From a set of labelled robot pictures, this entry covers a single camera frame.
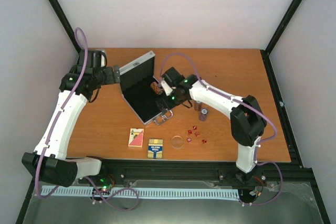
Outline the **red card deck box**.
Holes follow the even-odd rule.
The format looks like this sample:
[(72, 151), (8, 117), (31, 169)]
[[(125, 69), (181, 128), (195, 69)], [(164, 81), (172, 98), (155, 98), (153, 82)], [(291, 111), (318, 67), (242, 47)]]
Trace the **red card deck box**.
[(129, 134), (128, 147), (142, 147), (144, 129), (131, 128)]

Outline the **aluminium poker case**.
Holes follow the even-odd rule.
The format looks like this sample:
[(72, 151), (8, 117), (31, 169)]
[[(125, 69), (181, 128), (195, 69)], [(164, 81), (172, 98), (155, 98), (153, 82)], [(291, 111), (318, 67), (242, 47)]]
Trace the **aluminium poker case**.
[(162, 99), (165, 92), (156, 95), (150, 87), (154, 66), (155, 53), (149, 51), (120, 68), (122, 97), (144, 125), (151, 122), (161, 125), (173, 116), (172, 109), (160, 111), (156, 105), (156, 100)]

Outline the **blue gold card deck box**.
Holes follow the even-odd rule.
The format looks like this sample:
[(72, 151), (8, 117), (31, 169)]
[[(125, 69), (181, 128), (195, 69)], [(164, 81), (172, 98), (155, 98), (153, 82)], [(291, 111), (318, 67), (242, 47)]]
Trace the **blue gold card deck box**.
[(148, 144), (148, 158), (161, 159), (163, 155), (163, 139), (150, 138)]

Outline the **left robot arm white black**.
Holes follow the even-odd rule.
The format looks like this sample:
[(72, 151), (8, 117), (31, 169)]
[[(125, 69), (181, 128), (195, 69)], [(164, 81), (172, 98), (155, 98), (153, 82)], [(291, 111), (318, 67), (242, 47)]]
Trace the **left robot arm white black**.
[(58, 101), (42, 139), (32, 153), (24, 153), (22, 164), (35, 184), (46, 182), (69, 187), (78, 179), (91, 176), (97, 183), (108, 180), (109, 170), (97, 157), (67, 159), (69, 140), (76, 121), (93, 95), (104, 85), (120, 82), (119, 66), (83, 68), (73, 66), (60, 84)]

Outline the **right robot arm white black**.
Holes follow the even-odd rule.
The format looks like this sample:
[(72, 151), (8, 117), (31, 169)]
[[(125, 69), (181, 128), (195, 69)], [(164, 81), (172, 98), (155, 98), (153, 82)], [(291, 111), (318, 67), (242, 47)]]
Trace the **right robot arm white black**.
[(256, 149), (267, 126), (261, 108), (252, 96), (245, 98), (224, 92), (192, 74), (164, 74), (159, 80), (166, 96), (179, 105), (188, 100), (199, 101), (219, 111), (230, 120), (233, 139), (238, 144), (236, 167), (248, 174), (257, 163)]

